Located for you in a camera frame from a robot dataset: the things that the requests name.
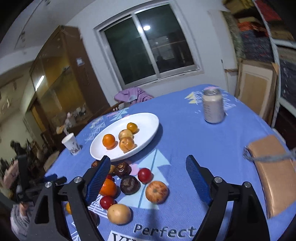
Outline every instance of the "small orange fruit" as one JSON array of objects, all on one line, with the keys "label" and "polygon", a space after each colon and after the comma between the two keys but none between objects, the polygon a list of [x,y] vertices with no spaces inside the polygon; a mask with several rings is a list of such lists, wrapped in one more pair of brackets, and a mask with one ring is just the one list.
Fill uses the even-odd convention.
[{"label": "small orange fruit", "polygon": [[128,129],[124,129],[121,132],[119,132],[118,139],[121,141],[121,139],[124,138],[124,137],[133,138],[133,133]]},{"label": "small orange fruit", "polygon": [[128,152],[135,147],[135,142],[131,137],[124,137],[119,142],[119,148],[124,152]]},{"label": "small orange fruit", "polygon": [[72,213],[71,213],[71,209],[70,209],[70,204],[67,202],[67,204],[66,204],[66,210],[67,210],[67,212],[70,214],[70,215],[72,215]]},{"label": "small orange fruit", "polygon": [[128,130],[130,130],[133,134],[135,134],[138,131],[138,126],[135,123],[132,123],[132,122],[128,123],[126,128]]},{"label": "small orange fruit", "polygon": [[112,148],[115,145],[115,137],[111,134],[104,135],[102,142],[104,147]]},{"label": "small orange fruit", "polygon": [[102,196],[114,197],[116,195],[116,192],[117,192],[117,186],[116,186],[115,182],[106,178],[106,180],[104,181],[104,184],[100,190],[100,194]]}]

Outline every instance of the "white cup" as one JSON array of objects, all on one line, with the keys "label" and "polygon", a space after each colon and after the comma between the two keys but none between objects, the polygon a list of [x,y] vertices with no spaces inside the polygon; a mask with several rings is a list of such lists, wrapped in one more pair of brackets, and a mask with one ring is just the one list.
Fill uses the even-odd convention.
[{"label": "white cup", "polygon": [[62,140],[62,144],[71,152],[72,155],[78,154],[80,152],[81,147],[77,143],[76,138],[73,133],[66,135],[66,137]]}]

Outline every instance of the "table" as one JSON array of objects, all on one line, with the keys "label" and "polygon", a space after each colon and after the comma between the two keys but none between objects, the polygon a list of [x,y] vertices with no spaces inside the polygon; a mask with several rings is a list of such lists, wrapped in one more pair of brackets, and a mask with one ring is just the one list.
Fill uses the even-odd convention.
[{"label": "table", "polygon": [[[128,158],[132,175],[139,168],[148,167],[154,180],[160,180],[170,190],[164,204],[152,205],[144,194],[145,186],[131,196],[123,193],[116,199],[133,211],[133,220],[117,226],[107,219],[107,211],[99,205],[101,196],[89,207],[100,217],[98,229],[108,241],[139,240],[191,240],[207,211],[185,169],[185,159],[192,154],[202,167],[228,183],[252,183],[266,216],[264,194],[253,163],[242,156],[243,148],[250,142],[269,134],[272,129],[246,105],[226,91],[222,91],[226,118],[220,124],[205,122],[202,109],[202,90],[209,85],[198,85],[183,91],[163,95],[107,114],[89,123],[78,135],[82,150],[71,156],[65,149],[48,175],[56,173],[71,181],[83,176],[94,159],[89,148],[95,136],[108,125],[127,115],[150,112],[158,116],[160,125],[152,142],[136,155]],[[115,177],[116,185],[120,179]],[[231,215],[228,202],[225,217],[217,240],[223,240]],[[296,213],[296,203],[281,214],[267,220],[271,241],[276,241],[285,231]],[[73,240],[80,240],[71,215],[66,217]]]}]

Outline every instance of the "dark round fruit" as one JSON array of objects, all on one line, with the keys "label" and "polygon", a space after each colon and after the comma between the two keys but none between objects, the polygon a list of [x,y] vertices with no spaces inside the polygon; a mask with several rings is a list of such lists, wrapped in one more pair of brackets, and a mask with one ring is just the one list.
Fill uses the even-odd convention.
[{"label": "dark round fruit", "polygon": [[138,172],[138,179],[141,183],[147,184],[151,182],[153,178],[152,172],[148,168],[142,168]]},{"label": "dark round fruit", "polygon": [[125,195],[132,195],[139,191],[141,184],[134,176],[125,176],[120,182],[120,190]]},{"label": "dark round fruit", "polygon": [[131,173],[131,167],[126,162],[119,163],[114,170],[114,174],[117,175],[119,178],[127,176],[130,173]]},{"label": "dark round fruit", "polygon": [[89,214],[91,215],[91,219],[93,220],[95,226],[98,225],[98,216],[93,211],[89,210]]},{"label": "dark round fruit", "polygon": [[99,164],[99,161],[94,161],[92,164],[91,164],[91,167],[97,167]]},{"label": "dark round fruit", "polygon": [[111,207],[113,204],[115,204],[115,201],[109,196],[102,197],[100,200],[101,207],[106,210],[108,210],[108,208]]}]

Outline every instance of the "wooden cabinet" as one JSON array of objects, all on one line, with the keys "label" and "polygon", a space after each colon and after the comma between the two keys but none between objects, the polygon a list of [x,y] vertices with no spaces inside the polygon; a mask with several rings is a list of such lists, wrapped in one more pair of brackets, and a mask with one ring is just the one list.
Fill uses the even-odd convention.
[{"label": "wooden cabinet", "polygon": [[59,26],[40,50],[30,75],[49,122],[49,126],[43,123],[47,130],[55,131],[64,124],[67,113],[75,113],[76,109],[85,109],[85,114],[76,120],[78,125],[110,108],[78,28]]},{"label": "wooden cabinet", "polygon": [[286,140],[289,149],[296,147],[296,118],[282,106],[276,118],[275,129]]}]

